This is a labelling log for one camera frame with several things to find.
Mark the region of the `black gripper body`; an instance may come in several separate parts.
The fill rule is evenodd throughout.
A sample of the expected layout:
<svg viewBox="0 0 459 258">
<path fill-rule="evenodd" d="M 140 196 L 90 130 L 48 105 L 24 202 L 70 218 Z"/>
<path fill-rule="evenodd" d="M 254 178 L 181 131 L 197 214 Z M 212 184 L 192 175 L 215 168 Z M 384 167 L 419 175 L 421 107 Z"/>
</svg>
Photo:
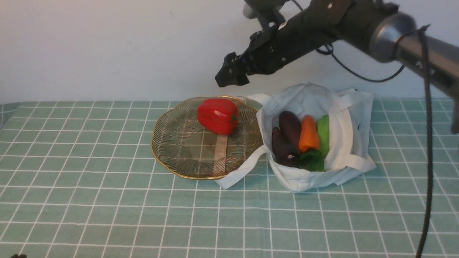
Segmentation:
<svg viewBox="0 0 459 258">
<path fill-rule="evenodd" d="M 241 54 L 241 67 L 246 75 L 272 75 L 287 64 L 331 44 L 336 37 L 311 21 L 307 10 L 296 14 L 284 25 L 275 25 L 250 36 Z"/>
</svg>

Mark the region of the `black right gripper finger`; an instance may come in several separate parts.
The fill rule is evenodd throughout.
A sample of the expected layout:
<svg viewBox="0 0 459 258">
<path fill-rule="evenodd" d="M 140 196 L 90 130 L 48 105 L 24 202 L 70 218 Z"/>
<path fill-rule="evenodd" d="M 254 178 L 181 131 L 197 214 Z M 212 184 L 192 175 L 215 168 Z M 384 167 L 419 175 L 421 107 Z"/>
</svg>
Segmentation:
<svg viewBox="0 0 459 258">
<path fill-rule="evenodd" d="M 227 87 L 231 85 L 243 86 L 250 83 L 245 73 L 233 70 L 220 70 L 216 74 L 215 80 L 218 87 Z"/>
</svg>

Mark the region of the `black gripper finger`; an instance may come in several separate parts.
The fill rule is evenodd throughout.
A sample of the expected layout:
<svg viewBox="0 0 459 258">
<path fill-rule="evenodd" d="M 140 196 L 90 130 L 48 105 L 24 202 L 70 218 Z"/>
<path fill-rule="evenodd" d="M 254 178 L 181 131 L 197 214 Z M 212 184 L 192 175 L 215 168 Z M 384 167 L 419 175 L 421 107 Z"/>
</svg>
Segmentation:
<svg viewBox="0 0 459 258">
<path fill-rule="evenodd" d="M 244 64 L 236 52 L 227 54 L 223 59 L 223 68 L 230 74 L 244 73 Z"/>
</svg>

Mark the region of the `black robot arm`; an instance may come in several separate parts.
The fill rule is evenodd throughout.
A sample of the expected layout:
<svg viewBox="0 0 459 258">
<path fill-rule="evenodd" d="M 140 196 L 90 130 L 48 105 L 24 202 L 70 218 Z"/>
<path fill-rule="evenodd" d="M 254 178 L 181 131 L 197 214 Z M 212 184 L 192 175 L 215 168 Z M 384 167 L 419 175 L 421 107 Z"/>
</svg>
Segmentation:
<svg viewBox="0 0 459 258">
<path fill-rule="evenodd" d="M 286 20 L 283 0 L 247 0 L 243 14 L 257 19 L 261 31 L 250 36 L 240 55 L 229 53 L 215 80 L 219 87 L 243 86 L 250 75 L 272 75 L 287 64 L 346 41 L 380 63 L 398 61 L 454 101 L 451 131 L 458 134 L 459 49 L 425 36 L 415 20 L 382 0 L 312 0 Z"/>
</svg>

